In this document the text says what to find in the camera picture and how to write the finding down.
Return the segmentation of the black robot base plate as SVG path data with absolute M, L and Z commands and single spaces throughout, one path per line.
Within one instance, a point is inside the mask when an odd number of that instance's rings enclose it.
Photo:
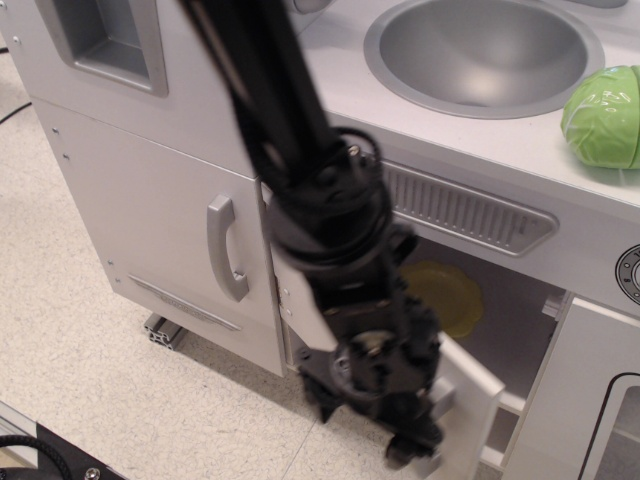
M 73 479 L 124 479 L 119 472 L 101 460 L 63 439 L 46 427 L 35 423 L 19 426 L 1 419 L 1 438 L 8 436 L 32 437 L 52 447 L 70 469 Z M 51 474 L 56 479 L 60 472 L 54 462 L 42 451 L 25 445 L 10 445 L 1 448 L 1 467 L 4 469 L 29 469 Z

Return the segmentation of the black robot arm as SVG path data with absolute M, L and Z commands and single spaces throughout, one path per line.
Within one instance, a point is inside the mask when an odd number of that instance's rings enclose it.
M 356 153 L 347 138 L 361 131 L 329 124 L 282 2 L 185 1 L 182 9 L 271 190 L 271 242 L 306 279 L 337 342 L 331 352 L 297 353 L 308 402 L 322 420 L 347 406 L 389 431 L 392 468 L 432 458 L 443 439 L 429 397 L 440 325 L 400 274 L 417 239 L 393 220 L 379 146 Z

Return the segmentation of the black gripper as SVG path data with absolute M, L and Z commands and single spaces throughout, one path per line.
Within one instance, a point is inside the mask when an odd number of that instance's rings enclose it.
M 300 349 L 298 370 L 304 395 L 326 424 L 347 406 L 392 433 L 386 464 L 402 469 L 431 460 L 443 440 L 432 416 L 429 393 L 439 361 L 436 350 L 413 359 L 404 349 Z

